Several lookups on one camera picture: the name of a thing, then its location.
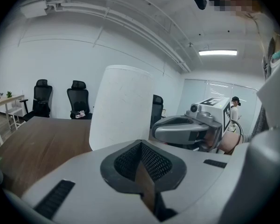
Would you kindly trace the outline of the person's right hand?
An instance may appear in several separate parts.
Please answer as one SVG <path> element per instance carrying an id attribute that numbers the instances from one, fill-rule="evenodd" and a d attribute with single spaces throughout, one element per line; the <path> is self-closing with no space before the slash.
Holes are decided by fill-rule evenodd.
<path id="1" fill-rule="evenodd" d="M 196 135 L 196 142 L 211 147 L 213 146 L 214 138 L 215 133 L 211 130 L 207 130 L 203 132 L 198 132 L 198 134 Z"/>

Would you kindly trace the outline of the white ceiling pipes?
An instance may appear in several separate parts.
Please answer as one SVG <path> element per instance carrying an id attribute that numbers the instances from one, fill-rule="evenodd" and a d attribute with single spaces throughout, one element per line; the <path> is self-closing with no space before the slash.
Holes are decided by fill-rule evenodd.
<path id="1" fill-rule="evenodd" d="M 110 7 L 99 6 L 91 3 L 84 3 L 80 1 L 72 0 L 46 0 L 46 5 L 54 8 L 56 12 L 77 12 L 88 15 L 100 17 L 104 20 L 111 21 L 129 31 L 141 36 L 149 43 L 160 49 L 164 54 L 170 57 L 184 72 L 191 72 L 189 62 L 192 61 L 189 55 L 180 55 L 174 47 L 171 40 L 173 40 L 177 47 L 181 48 L 183 52 L 185 49 L 183 46 L 171 35 L 169 38 L 164 39 L 161 35 L 162 32 L 166 32 L 166 29 L 154 30 L 134 19 L 133 17 L 114 10 Z"/>

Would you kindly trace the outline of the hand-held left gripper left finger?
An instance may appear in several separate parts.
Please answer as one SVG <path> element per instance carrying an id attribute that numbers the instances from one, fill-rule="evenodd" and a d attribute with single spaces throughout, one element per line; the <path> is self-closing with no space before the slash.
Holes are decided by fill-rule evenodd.
<path id="1" fill-rule="evenodd" d="M 61 180 L 74 187 L 53 216 L 57 224 L 159 224 L 139 195 L 115 191 L 102 178 L 102 160 L 124 147 L 119 143 L 75 156 L 35 182 L 22 195 L 34 208 Z"/>

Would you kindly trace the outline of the person's grey cardigan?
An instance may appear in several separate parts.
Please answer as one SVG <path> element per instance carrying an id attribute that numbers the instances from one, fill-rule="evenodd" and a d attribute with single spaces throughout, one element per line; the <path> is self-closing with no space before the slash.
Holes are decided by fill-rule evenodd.
<path id="1" fill-rule="evenodd" d="M 269 42 L 267 53 L 263 57 L 262 68 L 265 82 L 270 80 L 270 77 L 280 69 L 280 35 L 277 33 Z M 266 111 L 261 106 L 253 132 L 251 135 L 243 135 L 243 143 L 248 143 L 254 136 L 268 129 Z"/>

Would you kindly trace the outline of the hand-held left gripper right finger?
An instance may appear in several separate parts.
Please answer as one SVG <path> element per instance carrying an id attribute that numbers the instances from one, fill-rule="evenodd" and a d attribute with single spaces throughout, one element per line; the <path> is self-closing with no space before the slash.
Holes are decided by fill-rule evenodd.
<path id="1" fill-rule="evenodd" d="M 204 163 L 205 160 L 215 160 L 228 163 L 230 156 L 216 153 L 204 153 L 173 147 L 157 141 L 149 141 L 168 153 L 181 158 L 187 167 L 187 172 L 179 186 L 161 193 L 165 207 L 175 210 L 178 214 L 169 221 L 189 221 L 191 216 L 186 214 L 191 207 L 211 188 L 223 172 L 223 168 Z"/>

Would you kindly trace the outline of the white ceiling junction box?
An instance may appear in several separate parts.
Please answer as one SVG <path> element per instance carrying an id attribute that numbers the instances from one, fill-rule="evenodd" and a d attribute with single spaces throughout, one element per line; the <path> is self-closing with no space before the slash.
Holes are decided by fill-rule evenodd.
<path id="1" fill-rule="evenodd" d="M 27 18 L 35 18 L 47 15 L 47 3 L 45 0 L 33 2 L 20 7 L 21 13 Z"/>

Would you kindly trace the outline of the person's right forearm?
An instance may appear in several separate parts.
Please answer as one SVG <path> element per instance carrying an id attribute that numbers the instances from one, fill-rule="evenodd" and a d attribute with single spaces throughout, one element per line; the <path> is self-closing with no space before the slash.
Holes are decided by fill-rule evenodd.
<path id="1" fill-rule="evenodd" d="M 238 133 L 226 131 L 221 139 L 218 148 L 224 151 L 225 154 L 232 154 L 235 147 L 242 142 L 242 136 Z"/>

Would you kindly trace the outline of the black mesh office chair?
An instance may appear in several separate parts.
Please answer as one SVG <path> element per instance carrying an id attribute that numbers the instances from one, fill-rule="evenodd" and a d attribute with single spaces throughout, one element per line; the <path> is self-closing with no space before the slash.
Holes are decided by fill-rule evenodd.
<path id="1" fill-rule="evenodd" d="M 49 100 L 52 93 L 52 86 L 48 85 L 46 79 L 40 79 L 34 87 L 33 107 L 32 111 L 28 112 L 26 102 L 28 99 L 20 100 L 24 104 L 26 114 L 22 117 L 25 122 L 28 122 L 33 117 L 49 118 L 50 107 Z"/>
<path id="2" fill-rule="evenodd" d="M 72 86 L 67 89 L 67 95 L 71 105 L 70 118 L 76 119 L 77 112 L 84 110 L 85 117 L 81 119 L 92 119 L 92 113 L 89 108 L 89 92 L 83 81 L 73 80 Z"/>
<path id="3" fill-rule="evenodd" d="M 153 95 L 152 113 L 150 128 L 161 119 L 163 111 L 163 98 L 158 95 Z"/>

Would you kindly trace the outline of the long ceiling light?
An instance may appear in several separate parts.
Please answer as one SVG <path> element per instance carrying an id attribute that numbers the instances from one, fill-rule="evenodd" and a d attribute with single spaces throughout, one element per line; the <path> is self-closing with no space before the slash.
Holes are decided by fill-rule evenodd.
<path id="1" fill-rule="evenodd" d="M 237 50 L 228 49 L 210 49 L 210 50 L 200 50 L 200 56 L 236 56 L 238 54 Z"/>

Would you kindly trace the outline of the white table lamp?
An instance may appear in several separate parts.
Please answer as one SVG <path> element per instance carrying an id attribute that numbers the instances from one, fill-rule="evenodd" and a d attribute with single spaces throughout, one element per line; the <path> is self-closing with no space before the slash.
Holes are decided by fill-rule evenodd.
<path id="1" fill-rule="evenodd" d="M 91 150 L 148 139 L 153 92 L 150 73 L 125 65 L 106 67 L 91 120 Z"/>

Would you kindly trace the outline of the white stool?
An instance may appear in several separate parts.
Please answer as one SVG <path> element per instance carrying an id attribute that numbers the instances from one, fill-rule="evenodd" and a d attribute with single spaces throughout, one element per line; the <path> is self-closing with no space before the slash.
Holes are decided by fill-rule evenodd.
<path id="1" fill-rule="evenodd" d="M 23 114 L 20 103 L 18 101 L 14 101 L 11 103 L 11 108 L 8 108 L 8 105 L 5 105 L 5 108 L 9 128 L 11 129 L 11 127 L 14 126 L 15 129 L 18 130 L 18 128 L 23 124 L 20 121 L 20 116 Z"/>

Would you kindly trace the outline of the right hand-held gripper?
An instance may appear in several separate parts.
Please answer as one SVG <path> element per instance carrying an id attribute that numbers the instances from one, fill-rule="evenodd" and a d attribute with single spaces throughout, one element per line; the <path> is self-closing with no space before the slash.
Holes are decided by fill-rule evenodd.
<path id="1" fill-rule="evenodd" d="M 194 144 L 199 151 L 210 152 L 217 148 L 231 122 L 231 105 L 228 98 L 211 97 L 193 103 L 185 116 L 168 116 L 152 127 L 152 135 L 168 144 Z M 199 133 L 215 133 L 213 146 L 196 142 Z"/>

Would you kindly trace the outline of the light wooden white-legged table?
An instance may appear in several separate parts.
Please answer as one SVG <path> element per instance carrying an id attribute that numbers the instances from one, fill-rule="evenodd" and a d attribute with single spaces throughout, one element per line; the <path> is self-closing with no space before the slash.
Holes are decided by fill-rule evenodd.
<path id="1" fill-rule="evenodd" d="M 25 96 L 23 94 L 22 95 L 12 95 L 11 98 L 7 98 L 7 96 L 0 96 L 0 106 L 5 107 L 5 105 L 11 104 L 14 101 L 19 101 L 19 102 L 23 101 L 24 98 L 25 98 Z M 22 107 L 23 115 L 25 115 L 24 104 L 21 103 L 21 107 Z M 1 137 L 1 134 L 0 134 L 0 144 L 2 145 L 3 143 L 4 143 L 4 141 L 3 141 L 2 137 Z"/>

